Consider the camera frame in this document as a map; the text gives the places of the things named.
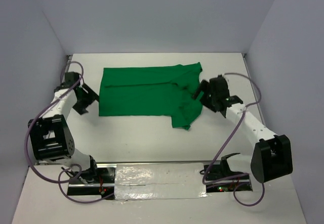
green cloth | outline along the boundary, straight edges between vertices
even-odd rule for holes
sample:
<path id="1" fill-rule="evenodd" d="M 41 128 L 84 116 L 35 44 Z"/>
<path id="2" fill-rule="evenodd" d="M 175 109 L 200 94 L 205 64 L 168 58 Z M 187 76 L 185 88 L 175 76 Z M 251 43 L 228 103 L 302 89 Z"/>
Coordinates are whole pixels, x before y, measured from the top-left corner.
<path id="1" fill-rule="evenodd" d="M 172 127 L 189 129 L 203 105 L 192 99 L 200 62 L 166 67 L 104 68 L 99 116 L 166 115 Z"/>

white tabletop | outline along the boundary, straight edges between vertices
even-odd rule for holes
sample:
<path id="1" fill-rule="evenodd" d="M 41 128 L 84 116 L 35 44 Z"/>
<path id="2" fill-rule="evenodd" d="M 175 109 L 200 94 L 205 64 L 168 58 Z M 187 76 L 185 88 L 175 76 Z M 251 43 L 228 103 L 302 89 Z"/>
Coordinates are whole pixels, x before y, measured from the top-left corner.
<path id="1" fill-rule="evenodd" d="M 83 64 L 85 82 L 99 93 L 104 67 L 146 67 L 201 62 L 200 79 L 210 79 L 224 72 L 247 75 L 241 54 L 75 54 Z M 77 65 L 70 70 L 80 72 Z M 231 77 L 232 95 L 246 102 L 255 100 L 250 83 Z M 75 146 L 91 154 L 98 162 L 211 160 L 234 125 L 220 113 L 203 109 L 190 131 L 172 129 L 164 116 L 98 117 L 98 104 L 79 116 L 73 110 L 68 125 Z M 257 107 L 252 113 L 260 118 Z M 224 151 L 251 154 L 252 146 L 240 132 Z M 60 166 L 37 166 L 46 176 L 56 179 Z M 252 177 L 253 192 L 239 192 L 242 201 L 253 202 L 260 196 L 260 185 Z M 97 197 L 76 197 L 89 200 Z M 101 201 L 92 205 L 75 204 L 62 196 L 57 185 L 47 183 L 29 170 L 13 220 L 17 223 L 293 223 L 305 219 L 290 176 L 266 183 L 261 204 L 243 207 L 231 192 L 213 193 L 205 198 L 182 200 Z"/>
<path id="2" fill-rule="evenodd" d="M 200 62 L 200 80 L 217 77 L 224 72 L 247 75 L 240 53 L 145 53 L 145 54 L 74 54 L 73 61 L 82 63 L 85 83 L 99 94 L 105 67 L 149 67 L 193 64 Z M 70 71 L 80 72 L 77 64 Z M 255 101 L 251 84 L 237 76 L 229 76 L 232 95 L 246 104 Z M 90 154 L 97 162 L 193 161 L 211 160 L 224 143 L 234 125 L 220 113 L 203 108 L 201 116 L 189 131 L 173 129 L 167 116 L 99 117 L 98 103 L 88 107 L 88 114 L 71 111 L 67 123 L 75 147 Z M 260 119 L 256 106 L 250 111 Z M 224 154 L 252 154 L 252 146 L 238 132 Z"/>

gray wall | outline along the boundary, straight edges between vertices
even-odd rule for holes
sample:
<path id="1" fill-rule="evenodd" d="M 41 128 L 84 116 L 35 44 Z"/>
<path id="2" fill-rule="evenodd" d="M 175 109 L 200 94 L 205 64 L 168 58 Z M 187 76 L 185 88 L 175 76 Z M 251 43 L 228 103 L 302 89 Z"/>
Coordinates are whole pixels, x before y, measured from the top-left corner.
<path id="1" fill-rule="evenodd" d="M 50 102 L 65 56 L 34 0 L 0 0 L 0 14 L 0 222 L 8 224 L 27 172 L 27 123 Z"/>
<path id="2" fill-rule="evenodd" d="M 247 56 L 266 122 L 292 142 L 307 223 L 323 223 L 324 0 L 275 0 Z"/>
<path id="3" fill-rule="evenodd" d="M 247 52 L 274 0 L 38 0 L 65 51 Z"/>

folded cloth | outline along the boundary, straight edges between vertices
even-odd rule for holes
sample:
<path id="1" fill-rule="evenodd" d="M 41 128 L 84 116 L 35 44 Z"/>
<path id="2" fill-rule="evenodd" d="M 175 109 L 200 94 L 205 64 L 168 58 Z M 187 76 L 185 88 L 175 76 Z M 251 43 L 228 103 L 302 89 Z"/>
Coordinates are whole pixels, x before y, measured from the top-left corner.
<path id="1" fill-rule="evenodd" d="M 166 67 L 104 68 L 99 116 L 166 115 L 172 127 L 189 129 L 203 108 L 192 99 L 200 62 Z"/>

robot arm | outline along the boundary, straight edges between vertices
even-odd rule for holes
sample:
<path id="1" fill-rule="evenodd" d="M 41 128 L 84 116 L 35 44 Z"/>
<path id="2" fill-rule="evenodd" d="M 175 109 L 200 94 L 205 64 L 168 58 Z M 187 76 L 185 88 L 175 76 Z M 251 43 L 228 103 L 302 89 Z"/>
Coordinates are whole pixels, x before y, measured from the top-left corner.
<path id="1" fill-rule="evenodd" d="M 54 90 L 52 102 L 64 94 L 79 77 L 80 75 L 76 72 L 65 73 L 65 81 Z M 66 167 L 77 163 L 82 167 L 82 180 L 87 183 L 91 182 L 97 175 L 97 164 L 90 155 L 83 154 L 75 148 L 66 120 L 72 108 L 82 115 L 87 113 L 86 108 L 95 100 L 99 101 L 99 96 L 83 83 L 64 96 L 59 103 L 49 108 L 37 120 L 30 132 L 35 158 L 60 163 Z M 73 168 L 72 171 L 79 171 L 77 167 Z"/>
<path id="2" fill-rule="evenodd" d="M 222 163 L 230 171 L 252 173 L 260 183 L 292 173 L 292 156 L 289 139 L 277 136 L 264 126 L 246 109 L 243 101 L 237 96 L 230 96 L 226 79 L 219 75 L 203 80 L 193 98 L 200 97 L 201 103 L 214 112 L 221 114 L 237 124 L 245 111 L 240 129 L 244 132 L 254 149 L 252 156 L 230 154 L 222 157 Z"/>

